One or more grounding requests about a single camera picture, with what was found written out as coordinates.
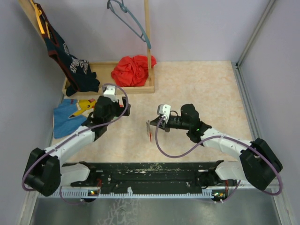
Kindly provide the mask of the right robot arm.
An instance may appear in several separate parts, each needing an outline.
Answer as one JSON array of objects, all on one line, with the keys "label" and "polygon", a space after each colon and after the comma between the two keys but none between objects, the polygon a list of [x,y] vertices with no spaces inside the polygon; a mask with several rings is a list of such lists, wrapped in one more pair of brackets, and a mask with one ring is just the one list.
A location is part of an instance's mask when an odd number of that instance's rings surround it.
[{"label": "right robot arm", "polygon": [[193,104],[183,105],[180,114],[175,115],[172,115],[170,105],[161,104],[157,114],[158,117],[150,121],[150,125],[155,126],[156,130],[185,130],[187,137],[196,146],[213,148],[236,159],[233,162],[217,161],[200,175],[200,186],[218,186],[226,180],[243,180],[265,191],[277,179],[279,189],[282,190],[283,182],[279,173],[283,166],[265,140],[256,138],[254,141],[247,141],[221,133],[201,121]]}]

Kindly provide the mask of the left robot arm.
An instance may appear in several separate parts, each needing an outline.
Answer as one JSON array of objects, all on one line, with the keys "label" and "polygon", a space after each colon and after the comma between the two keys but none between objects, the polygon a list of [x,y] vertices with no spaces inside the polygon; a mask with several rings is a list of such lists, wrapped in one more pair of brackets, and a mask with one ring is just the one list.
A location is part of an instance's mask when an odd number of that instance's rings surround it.
[{"label": "left robot arm", "polygon": [[82,181],[87,186],[94,185],[98,175],[85,162],[65,166],[66,161],[85,146],[95,142],[107,127],[122,116],[130,115],[127,96],[122,103],[101,95],[86,121],[70,136],[46,149],[35,148],[29,155],[22,178],[22,188],[38,191],[43,196],[52,195],[58,188]]}]

